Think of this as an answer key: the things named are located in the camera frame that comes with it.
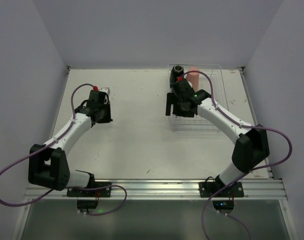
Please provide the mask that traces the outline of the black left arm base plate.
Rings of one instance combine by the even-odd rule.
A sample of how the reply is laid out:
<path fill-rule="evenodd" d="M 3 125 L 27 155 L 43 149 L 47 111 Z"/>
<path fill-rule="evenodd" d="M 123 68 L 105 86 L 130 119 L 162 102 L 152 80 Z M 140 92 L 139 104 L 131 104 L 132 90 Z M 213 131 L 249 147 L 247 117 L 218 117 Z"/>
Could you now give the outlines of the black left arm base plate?
<path fill-rule="evenodd" d="M 109 181 L 93 181 L 84 190 L 80 187 L 69 188 L 66 195 L 71 198 L 109 198 L 111 185 Z"/>

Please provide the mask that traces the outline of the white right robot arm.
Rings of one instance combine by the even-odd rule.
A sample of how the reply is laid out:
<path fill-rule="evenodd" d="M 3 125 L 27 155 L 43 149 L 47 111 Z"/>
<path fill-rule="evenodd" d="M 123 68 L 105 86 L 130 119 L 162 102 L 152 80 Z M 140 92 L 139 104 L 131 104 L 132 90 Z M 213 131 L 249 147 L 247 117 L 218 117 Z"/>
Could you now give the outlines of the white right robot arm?
<path fill-rule="evenodd" d="M 231 163 L 204 188 L 215 193 L 236 178 L 248 174 L 270 154 L 266 130 L 260 125 L 250 126 L 223 108 L 204 89 L 194 91 L 186 79 L 178 78 L 166 95 L 166 116 L 192 118 L 199 116 L 210 121 L 233 143 Z"/>

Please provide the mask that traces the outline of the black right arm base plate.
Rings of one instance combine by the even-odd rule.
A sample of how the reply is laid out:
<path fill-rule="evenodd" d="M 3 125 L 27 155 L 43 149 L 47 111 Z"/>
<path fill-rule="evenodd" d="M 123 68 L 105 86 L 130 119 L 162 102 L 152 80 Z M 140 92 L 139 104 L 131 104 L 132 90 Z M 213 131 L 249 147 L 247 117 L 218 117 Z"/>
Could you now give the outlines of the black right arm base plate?
<path fill-rule="evenodd" d="M 214 181 L 207 181 L 207 182 L 200 182 L 198 184 L 199 186 L 199 194 L 201 198 L 209 198 L 214 193 L 219 191 L 224 186 L 220 183 L 214 182 Z M 215 198 L 243 198 L 245 196 L 243 185 L 241 182 L 237 182 L 233 184 L 232 186 L 227 187 L 223 191 L 219 192 L 217 195 L 215 195 Z"/>

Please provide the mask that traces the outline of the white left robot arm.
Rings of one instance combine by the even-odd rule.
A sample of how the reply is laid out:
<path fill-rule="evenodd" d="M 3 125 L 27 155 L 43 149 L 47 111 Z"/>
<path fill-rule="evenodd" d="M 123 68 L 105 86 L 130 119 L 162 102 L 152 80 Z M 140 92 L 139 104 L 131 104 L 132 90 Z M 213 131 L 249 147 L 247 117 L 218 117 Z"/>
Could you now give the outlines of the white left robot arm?
<path fill-rule="evenodd" d="M 57 191 L 93 187 L 94 175 L 71 169 L 67 156 L 95 124 L 112 121 L 110 89 L 91 90 L 88 99 L 72 108 L 71 119 L 55 136 L 42 145 L 34 144 L 30 148 L 28 182 Z"/>

